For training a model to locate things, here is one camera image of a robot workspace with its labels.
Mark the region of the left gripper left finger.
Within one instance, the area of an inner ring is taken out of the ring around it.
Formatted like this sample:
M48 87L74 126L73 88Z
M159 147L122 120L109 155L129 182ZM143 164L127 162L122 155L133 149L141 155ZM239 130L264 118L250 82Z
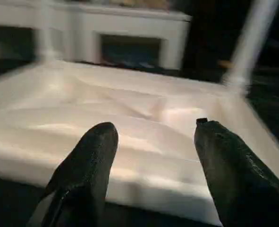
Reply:
M117 148L113 123L89 129L54 171L28 226L99 226Z

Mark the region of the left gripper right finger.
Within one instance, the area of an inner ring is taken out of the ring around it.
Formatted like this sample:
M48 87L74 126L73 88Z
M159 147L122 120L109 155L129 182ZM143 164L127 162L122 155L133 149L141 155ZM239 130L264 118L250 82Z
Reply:
M279 179L237 134L198 118L194 145L224 227L279 227Z

